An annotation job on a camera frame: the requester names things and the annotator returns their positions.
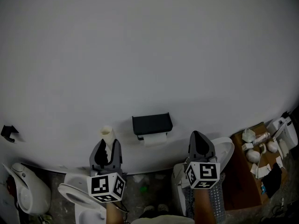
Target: cardboard box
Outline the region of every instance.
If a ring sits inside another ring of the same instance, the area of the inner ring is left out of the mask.
[[[260,123],[250,128],[256,135],[267,131],[264,123]],[[262,205],[269,200],[266,193],[262,195],[262,178],[256,179],[250,170],[252,163],[246,159],[246,152],[242,150],[242,145],[245,141],[242,140],[242,133],[240,131],[232,135],[231,139],[235,145],[233,156],[224,168],[225,180],[222,184],[225,210],[236,210]],[[279,157],[279,152],[271,153],[267,150],[262,155],[259,167],[276,163],[276,158]],[[282,168],[281,180],[282,184],[287,179],[287,171]]]

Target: white toilet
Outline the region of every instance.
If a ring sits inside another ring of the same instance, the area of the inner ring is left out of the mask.
[[[105,224],[106,208],[88,195],[87,177],[84,174],[67,173],[58,191],[75,204],[76,224]]]
[[[20,163],[15,163],[11,169],[5,164],[2,165],[14,178],[18,203],[23,212],[30,215],[45,214],[50,208],[50,188],[34,172]]]

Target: urinal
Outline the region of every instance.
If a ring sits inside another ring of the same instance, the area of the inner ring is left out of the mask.
[[[50,208],[51,190],[34,172],[20,163],[12,168],[2,164],[14,178],[17,199],[23,212],[30,215],[45,214]]]

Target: toilet paper roll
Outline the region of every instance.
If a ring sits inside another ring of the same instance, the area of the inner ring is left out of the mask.
[[[152,147],[166,143],[166,133],[153,133],[153,134],[146,134],[143,136],[144,139],[144,146],[145,147]]]

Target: green object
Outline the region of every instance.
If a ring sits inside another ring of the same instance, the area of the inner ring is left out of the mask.
[[[147,186],[143,186],[139,189],[141,192],[147,192],[148,191],[148,187]]]

